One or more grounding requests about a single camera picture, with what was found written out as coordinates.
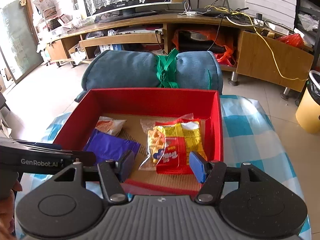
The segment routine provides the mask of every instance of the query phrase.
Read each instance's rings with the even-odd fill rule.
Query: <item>red plastic bag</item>
[[[304,45],[303,39],[301,38],[299,33],[288,35],[288,36],[282,36],[276,40],[284,42],[288,45],[294,46],[299,49],[302,49]]]

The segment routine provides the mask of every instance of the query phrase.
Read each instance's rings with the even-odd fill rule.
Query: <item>black trash bag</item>
[[[314,79],[320,83],[320,75],[317,75],[316,73],[313,73],[312,76]],[[309,77],[308,83],[307,83],[307,88],[309,91],[309,94],[311,95],[312,99],[320,105],[320,89],[317,87],[317,85],[311,80]]]

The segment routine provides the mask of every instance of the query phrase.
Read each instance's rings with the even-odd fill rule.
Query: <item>wooden tv cabinet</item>
[[[158,40],[164,43],[164,50],[169,53],[174,48],[171,40],[174,32],[178,28],[192,26],[212,26],[219,25],[221,19],[205,17],[205,16],[187,16],[178,17],[177,14],[158,14],[153,16],[139,17],[127,20],[121,20],[111,23],[96,23],[87,27],[83,27],[68,33],[63,37],[53,40],[47,44],[47,50],[51,57],[51,61],[70,61],[72,62],[68,50],[79,43],[85,48],[87,58],[83,61],[90,63],[94,58],[94,50],[98,45],[102,44],[120,44],[120,43],[155,43],[157,44],[156,35],[153,33],[136,33],[122,34],[115,36],[107,36],[85,40],[87,33],[117,29],[120,27],[137,26],[144,24],[157,24],[163,26],[163,34],[157,34]],[[313,56],[306,51],[297,49],[280,41],[266,38],[268,44],[273,49],[279,69],[285,77],[300,78],[301,80],[286,80],[282,78],[274,63],[272,54],[264,43],[264,41],[256,34],[252,33],[251,27],[239,27],[233,25],[227,20],[223,20],[221,26],[230,28],[230,32],[235,38],[235,53],[236,65],[234,67],[221,65],[221,69],[232,71],[230,83],[237,85],[237,75],[247,75],[279,84],[288,89],[293,89],[301,92],[305,81],[308,78],[308,73],[311,69]]]

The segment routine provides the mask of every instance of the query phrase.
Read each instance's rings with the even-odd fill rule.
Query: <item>white cable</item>
[[[229,22],[233,23],[234,25],[241,26],[241,27],[255,27],[255,26],[260,25],[260,24],[253,24],[253,25],[239,24],[239,23],[235,23],[235,22],[231,21],[231,20],[229,19],[229,17],[226,17],[226,18],[227,18],[227,20],[228,20]]]

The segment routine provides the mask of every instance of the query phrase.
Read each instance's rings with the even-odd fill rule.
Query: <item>white snack packet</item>
[[[100,132],[117,136],[120,133],[125,121],[126,120],[115,120],[110,117],[100,116],[95,128]]]

